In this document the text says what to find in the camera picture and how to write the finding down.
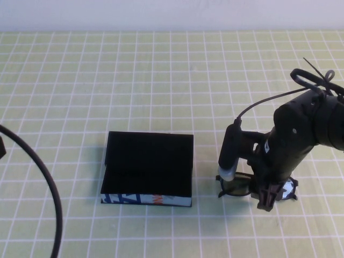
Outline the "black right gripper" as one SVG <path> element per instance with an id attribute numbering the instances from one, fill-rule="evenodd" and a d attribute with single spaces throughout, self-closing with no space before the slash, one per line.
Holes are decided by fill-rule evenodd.
<path id="1" fill-rule="evenodd" d="M 259 188 L 258 209 L 270 212 L 275 200 L 284 199 L 285 181 L 313 147 L 314 138 L 309 134 L 271 131 L 264 135 L 247 164 L 258 184 L 278 184 L 278 188 Z"/>

